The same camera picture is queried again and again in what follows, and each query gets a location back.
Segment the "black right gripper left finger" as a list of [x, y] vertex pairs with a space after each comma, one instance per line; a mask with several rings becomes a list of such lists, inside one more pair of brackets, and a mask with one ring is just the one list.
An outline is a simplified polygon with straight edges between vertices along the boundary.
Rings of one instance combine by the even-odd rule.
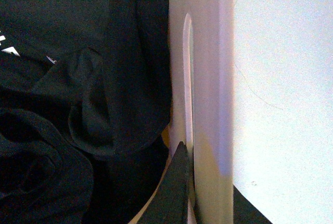
[[138, 220], [142, 224], [186, 224], [188, 221], [189, 158], [179, 142], [160, 186]]

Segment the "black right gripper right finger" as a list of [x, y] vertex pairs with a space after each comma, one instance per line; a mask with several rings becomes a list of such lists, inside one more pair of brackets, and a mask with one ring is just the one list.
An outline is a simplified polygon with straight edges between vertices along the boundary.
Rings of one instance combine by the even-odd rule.
[[209, 145], [189, 149], [189, 223], [271, 223], [220, 174]]

